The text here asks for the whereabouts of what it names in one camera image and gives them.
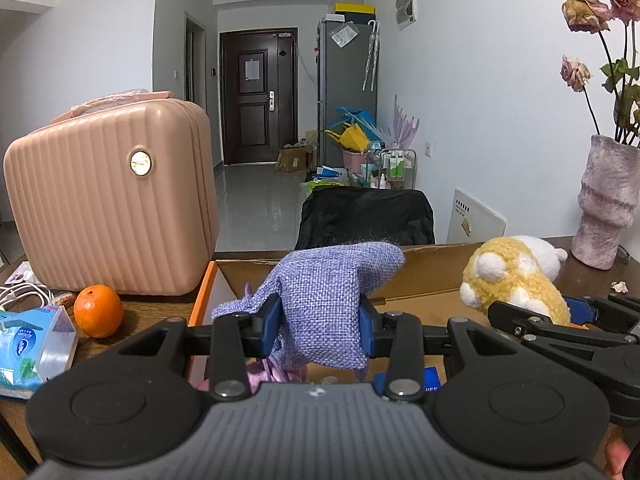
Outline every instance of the suitcase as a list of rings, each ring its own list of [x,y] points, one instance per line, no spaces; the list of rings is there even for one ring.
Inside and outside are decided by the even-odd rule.
[[[198,105],[128,92],[12,142],[4,178],[36,277],[61,290],[192,291],[218,238],[210,135]]]

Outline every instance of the wipes package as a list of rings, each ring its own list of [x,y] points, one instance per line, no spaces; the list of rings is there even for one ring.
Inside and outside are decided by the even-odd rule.
[[[0,312],[0,395],[29,399],[71,366],[77,344],[64,307]]]

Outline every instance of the white plush head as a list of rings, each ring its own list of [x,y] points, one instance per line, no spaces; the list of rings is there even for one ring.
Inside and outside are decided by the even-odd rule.
[[[543,274],[551,281],[560,274],[560,262],[565,262],[568,255],[564,249],[556,249],[549,242],[533,236],[513,236],[525,244],[538,261]]]

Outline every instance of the gray floor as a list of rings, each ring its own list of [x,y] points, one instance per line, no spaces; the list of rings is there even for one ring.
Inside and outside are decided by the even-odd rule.
[[[220,236],[216,251],[293,249],[298,240],[305,173],[277,173],[274,165],[219,166],[216,192]],[[0,229],[0,250],[10,262],[24,254],[13,223]]]

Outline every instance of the refrigerator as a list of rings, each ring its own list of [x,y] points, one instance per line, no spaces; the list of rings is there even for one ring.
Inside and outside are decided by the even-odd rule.
[[[355,25],[358,35],[341,48],[332,35],[343,25],[325,20],[318,24],[318,165],[332,168],[344,167],[340,146],[324,132],[344,115],[335,109],[359,108],[368,110],[376,118],[378,104],[377,80],[371,91],[372,68],[366,90],[362,91],[372,27]]]

